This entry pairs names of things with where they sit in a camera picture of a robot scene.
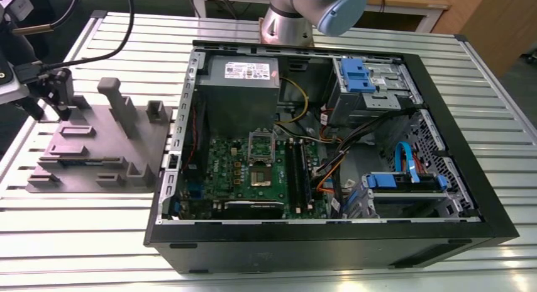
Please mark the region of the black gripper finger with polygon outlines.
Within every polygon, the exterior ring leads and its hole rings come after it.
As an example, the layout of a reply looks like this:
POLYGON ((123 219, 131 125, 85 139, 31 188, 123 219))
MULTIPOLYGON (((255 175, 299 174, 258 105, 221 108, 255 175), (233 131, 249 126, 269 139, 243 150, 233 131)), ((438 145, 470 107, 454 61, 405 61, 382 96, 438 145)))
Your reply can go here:
POLYGON ((18 100, 18 107, 27 113, 29 117, 39 121, 43 116, 43 110, 37 104, 37 100, 31 97, 23 97, 18 100))
POLYGON ((41 83, 43 87, 43 100, 51 107, 58 118, 66 121, 71 111, 71 72, 61 68, 55 73, 47 74, 41 83))

